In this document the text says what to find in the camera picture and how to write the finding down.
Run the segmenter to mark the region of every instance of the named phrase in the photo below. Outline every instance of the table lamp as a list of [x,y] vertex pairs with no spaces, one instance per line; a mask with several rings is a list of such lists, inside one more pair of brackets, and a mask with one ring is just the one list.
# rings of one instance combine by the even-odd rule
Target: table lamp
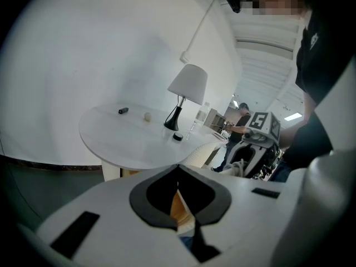
[[183,102],[188,99],[202,105],[207,81],[207,73],[198,66],[185,65],[168,87],[168,91],[182,97],[181,102],[175,108],[175,112],[165,127],[170,130],[178,130],[178,117],[182,110]]

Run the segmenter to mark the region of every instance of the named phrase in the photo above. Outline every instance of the ceiling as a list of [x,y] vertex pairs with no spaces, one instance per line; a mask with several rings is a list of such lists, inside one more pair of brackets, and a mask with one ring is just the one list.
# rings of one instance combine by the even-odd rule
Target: ceiling
[[298,17],[268,16],[243,4],[236,14],[226,0],[217,0],[236,38],[236,50],[243,64],[241,80],[233,100],[245,102],[256,111],[272,111],[287,128],[300,119],[285,121],[296,112],[304,113],[303,92],[295,85],[295,57],[304,28]]

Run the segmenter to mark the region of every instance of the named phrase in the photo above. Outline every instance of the white round table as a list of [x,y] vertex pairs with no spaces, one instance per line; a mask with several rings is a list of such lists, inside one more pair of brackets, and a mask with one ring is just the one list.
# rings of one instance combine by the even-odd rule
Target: white round table
[[[120,115],[119,109],[128,107]],[[151,113],[150,122],[144,114]],[[134,104],[109,104],[95,107],[80,119],[80,136],[86,147],[102,161],[105,181],[120,177],[120,168],[142,171],[176,163],[201,167],[214,148],[226,141],[213,135],[214,131],[179,117],[182,141],[173,139],[175,131],[163,124],[168,112]]]

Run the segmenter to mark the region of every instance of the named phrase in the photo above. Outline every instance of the man in background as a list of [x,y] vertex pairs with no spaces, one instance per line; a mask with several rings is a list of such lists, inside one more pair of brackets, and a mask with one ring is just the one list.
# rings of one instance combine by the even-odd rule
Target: man in background
[[226,161],[228,160],[231,150],[233,149],[233,147],[235,145],[237,145],[241,141],[242,136],[245,131],[245,125],[247,124],[247,122],[249,121],[249,119],[251,117],[249,106],[246,103],[240,104],[240,106],[238,108],[238,113],[240,114],[241,118],[237,122],[236,126],[235,127],[226,126],[226,130],[231,132],[231,136],[230,136],[228,144],[226,144],[226,154],[225,154],[225,158],[224,158],[223,162],[221,163],[221,165],[219,167],[211,168],[211,170],[213,170],[215,172],[222,172],[224,166],[226,165]]

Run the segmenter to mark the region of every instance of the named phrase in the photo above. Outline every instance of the jeans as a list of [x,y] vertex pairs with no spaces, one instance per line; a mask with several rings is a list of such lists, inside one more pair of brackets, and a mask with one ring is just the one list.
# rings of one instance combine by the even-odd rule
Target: jeans
[[224,166],[226,165],[226,162],[228,160],[228,157],[229,157],[229,154],[230,152],[232,151],[233,147],[235,145],[237,145],[238,142],[232,142],[232,141],[229,141],[227,144],[226,144],[226,154],[225,154],[225,157],[224,157],[224,161],[220,164],[219,167],[217,168],[214,168],[214,171],[215,172],[222,172]]
[[273,172],[272,176],[268,181],[286,182],[290,173],[291,168],[284,160],[281,160],[281,162],[279,163],[276,170]]
[[193,237],[192,236],[181,236],[179,238],[183,242],[185,247],[187,247],[188,250],[191,251],[191,248],[193,247]]

